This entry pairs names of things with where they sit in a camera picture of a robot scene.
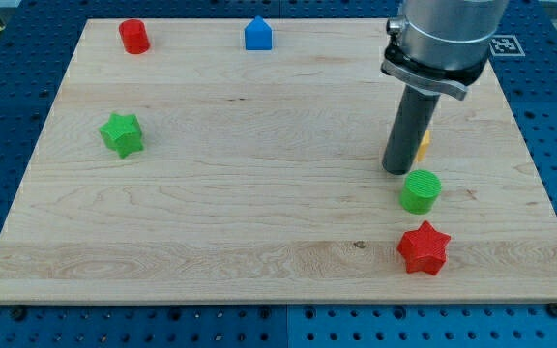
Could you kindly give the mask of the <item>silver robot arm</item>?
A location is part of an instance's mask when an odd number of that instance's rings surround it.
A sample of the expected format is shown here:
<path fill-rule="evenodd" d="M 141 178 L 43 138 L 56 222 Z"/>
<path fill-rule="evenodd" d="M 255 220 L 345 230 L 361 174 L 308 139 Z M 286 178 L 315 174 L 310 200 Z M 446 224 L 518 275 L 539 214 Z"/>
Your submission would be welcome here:
<path fill-rule="evenodd" d="M 381 72 L 463 100 L 481 75 L 508 0 L 404 0 L 386 24 Z"/>

